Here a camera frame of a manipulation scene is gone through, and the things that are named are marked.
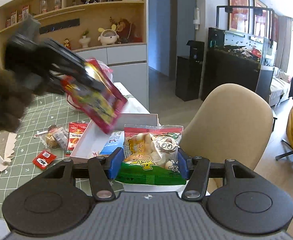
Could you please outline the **gloved left hand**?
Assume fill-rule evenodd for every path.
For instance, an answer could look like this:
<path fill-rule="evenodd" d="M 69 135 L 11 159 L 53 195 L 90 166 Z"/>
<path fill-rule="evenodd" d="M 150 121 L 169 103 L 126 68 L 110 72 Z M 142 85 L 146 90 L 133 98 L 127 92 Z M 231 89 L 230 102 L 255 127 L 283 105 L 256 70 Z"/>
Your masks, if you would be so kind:
<path fill-rule="evenodd" d="M 42 95 L 46 90 L 44 80 L 29 90 L 18 84 L 14 72 L 0 69 L 0 131 L 15 132 L 34 95 Z"/>

